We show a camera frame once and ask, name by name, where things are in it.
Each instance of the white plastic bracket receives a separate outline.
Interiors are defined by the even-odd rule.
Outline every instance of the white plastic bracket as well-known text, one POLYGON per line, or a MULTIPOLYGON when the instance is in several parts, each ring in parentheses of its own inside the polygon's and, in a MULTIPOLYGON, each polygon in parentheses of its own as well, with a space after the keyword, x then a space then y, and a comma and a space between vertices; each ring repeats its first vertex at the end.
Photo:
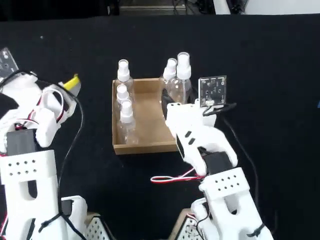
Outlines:
MULTIPOLYGON (((199 189, 207 199, 220 240, 248 239, 247 234, 252 234, 262 225, 240 167, 207 176, 199 189)), ((253 239, 273 240, 273 237, 264 226, 259 236, 253 239)))
POLYGON ((241 167, 219 172, 207 176, 201 185, 200 191, 209 193, 209 199, 215 200, 226 196, 248 191, 250 186, 241 167))
POLYGON ((32 219, 35 231, 32 240, 67 240, 66 223, 59 217, 50 227, 38 232, 41 223, 58 214, 58 193, 55 153, 53 150, 2 157, 1 182, 5 189, 7 240, 25 240, 32 219), (28 181, 36 181, 37 197, 29 194, 28 181))

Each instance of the clear plastic bottle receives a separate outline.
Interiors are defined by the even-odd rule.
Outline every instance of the clear plastic bottle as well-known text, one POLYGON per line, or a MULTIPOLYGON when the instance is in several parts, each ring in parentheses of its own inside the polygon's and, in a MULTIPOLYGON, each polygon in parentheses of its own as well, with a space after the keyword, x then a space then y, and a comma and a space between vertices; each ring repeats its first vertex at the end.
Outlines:
POLYGON ((192 92, 190 77, 190 56, 187 52, 180 52, 178 54, 176 77, 171 79, 167 85, 168 94, 176 103, 188 103, 188 98, 192 92))
POLYGON ((116 101, 114 102, 114 107, 113 107, 113 113, 115 114, 117 121, 120 120, 121 104, 125 100, 131 101, 131 98, 129 96, 126 85, 120 84, 116 88, 116 101))
POLYGON ((135 100, 134 92, 134 80, 130 76, 129 62, 125 59, 121 59, 118 63, 117 79, 115 80, 115 87, 124 84, 131 97, 131 100, 135 100))
POLYGON ((132 102, 125 100, 121 104, 120 121, 118 122, 121 144, 138 144, 139 137, 136 131, 136 121, 132 102))
POLYGON ((169 58, 166 67, 163 71, 163 75, 159 77, 159 91, 158 99, 161 101, 163 89, 168 90, 168 82, 176 77, 177 74, 177 60, 175 58, 169 58))

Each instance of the white wall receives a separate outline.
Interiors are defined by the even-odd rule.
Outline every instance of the white wall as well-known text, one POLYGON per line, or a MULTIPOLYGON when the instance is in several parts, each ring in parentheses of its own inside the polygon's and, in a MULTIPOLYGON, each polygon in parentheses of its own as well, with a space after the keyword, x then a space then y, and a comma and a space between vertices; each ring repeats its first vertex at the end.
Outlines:
POLYGON ((248 0, 245 14, 285 15, 320 13, 320 0, 248 0))

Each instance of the wire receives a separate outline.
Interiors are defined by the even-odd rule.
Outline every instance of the wire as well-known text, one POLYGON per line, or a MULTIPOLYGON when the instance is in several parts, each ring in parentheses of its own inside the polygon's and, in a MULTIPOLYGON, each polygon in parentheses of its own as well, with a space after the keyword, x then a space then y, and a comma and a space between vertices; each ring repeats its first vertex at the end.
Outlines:
POLYGON ((208 215, 207 215, 205 218, 199 220, 199 221, 196 223, 196 226, 195 226, 195 229, 196 229, 196 231, 198 232, 199 236, 202 238, 202 240, 205 240, 205 238, 204 238, 204 236, 203 236, 203 235, 200 233, 200 231, 199 231, 199 224, 200 224, 202 221, 204 221, 204 220, 206 220, 207 218, 209 218, 209 216, 210 216, 210 211, 208 211, 208 215))
POLYGON ((16 120, 14 120, 14 124, 18 123, 19 121, 29 122, 29 123, 32 123, 32 124, 39 124, 37 121, 31 120, 31 119, 28 119, 28 118, 18 118, 16 120))
POLYGON ((70 228, 82 239, 82 240, 86 240, 86 238, 81 234, 81 232, 79 232, 72 224, 72 222, 68 219, 68 217, 66 217, 63 212, 62 212, 62 205, 61 205, 61 193, 60 193, 60 185, 61 185, 61 179, 62 179, 62 176, 63 176, 63 173, 64 173, 64 170, 65 170, 65 166, 68 162, 68 157, 70 155, 70 152, 71 150, 74 148, 75 146, 75 143, 77 142, 78 138, 79 138, 79 135, 81 133, 81 131, 83 130, 83 127, 84 127, 84 123, 85 123, 85 114, 84 114, 84 111, 83 111, 83 107, 80 103, 80 101, 78 100, 78 98, 72 94, 70 91, 68 91, 67 89, 65 89, 64 87, 56 84, 56 83, 51 83, 51 82, 48 82, 48 81, 45 81, 45 80, 42 80, 40 79, 35 73, 33 72, 30 72, 30 71, 25 71, 25 70, 18 70, 18 71, 15 71, 13 72, 12 74, 10 74, 7 78, 5 78, 2 82, 0 82, 0 89, 3 88, 9 81, 12 77, 16 76, 17 74, 20 74, 20 73, 23 73, 23 74, 28 74, 28 75, 33 75, 35 77, 37 77, 37 81, 40 82, 40 83, 45 83, 47 85, 55 85, 57 86, 59 89, 61 89, 62 91, 65 91, 68 95, 70 95, 70 97, 76 101, 79 109, 80 109, 80 113, 81 113, 81 122, 80 122, 80 126, 79 126, 79 129, 78 131, 76 132, 73 140, 72 140, 72 143, 63 159, 63 162, 62 162, 62 166, 61 166, 61 169, 60 169, 60 174, 59 174, 59 178, 58 178, 58 187, 57 187, 57 196, 58 196, 58 211, 59 211, 59 215, 61 215, 63 217, 63 219, 67 222, 67 224, 70 226, 70 228))
POLYGON ((7 225, 7 222, 8 222, 8 214, 6 213, 5 217, 4 217, 4 220, 3 220, 2 224, 1 224, 0 237, 2 237, 2 234, 4 233, 4 230, 5 230, 5 227, 7 225))
POLYGON ((182 0, 178 0, 177 3, 175 4, 175 0, 172 0, 172 5, 173 5, 173 13, 176 15, 180 15, 178 10, 177 10, 177 6, 178 4, 181 2, 182 0))
POLYGON ((214 108, 211 112, 208 112, 213 106, 209 106, 206 110, 203 111, 202 115, 204 117, 208 117, 211 115, 215 115, 215 114, 220 114, 220 113, 224 113, 227 112, 231 109, 234 109, 237 106, 237 103, 227 103, 225 105, 223 105, 223 107, 220 108, 214 108))
POLYGON ((185 11, 187 11, 187 7, 188 7, 188 9, 192 12, 192 14, 196 15, 195 11, 189 6, 188 1, 185 3, 185 6, 186 6, 185 11))
POLYGON ((248 159, 248 161, 252 165, 253 174, 254 174, 254 178, 255 178, 254 203, 255 203, 256 208, 259 211, 259 177, 258 177, 258 171, 257 171, 256 165, 255 165, 254 161, 252 160, 252 158, 247 153, 247 151, 245 150, 245 148, 242 145, 242 143, 240 142, 240 140, 239 140, 238 136, 236 135, 236 132, 233 129, 233 127, 231 126, 231 124, 223 116, 222 116, 222 120, 223 120, 224 124, 227 125, 227 127, 231 130, 231 132, 232 132, 232 134, 234 136, 234 139, 236 140, 236 142, 240 146, 240 148, 243 151, 245 157, 248 159))
POLYGON ((204 176, 187 176, 195 169, 191 168, 189 171, 185 172, 180 176, 153 176, 150 178, 150 181, 154 184, 169 184, 174 182, 183 182, 183 181, 191 181, 191 180, 198 180, 203 179, 204 176))

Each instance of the metal perforated base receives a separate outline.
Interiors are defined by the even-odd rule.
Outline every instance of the metal perforated base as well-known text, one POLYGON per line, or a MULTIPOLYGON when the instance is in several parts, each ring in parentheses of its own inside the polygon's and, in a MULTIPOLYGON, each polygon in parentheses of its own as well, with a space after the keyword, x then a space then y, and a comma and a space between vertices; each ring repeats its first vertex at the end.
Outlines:
POLYGON ((184 224, 180 228, 175 240, 201 240, 196 229, 197 222, 189 217, 185 217, 184 224))
POLYGON ((84 236, 87 240, 110 240, 105 226, 97 217, 94 217, 92 219, 92 221, 86 228, 84 236))

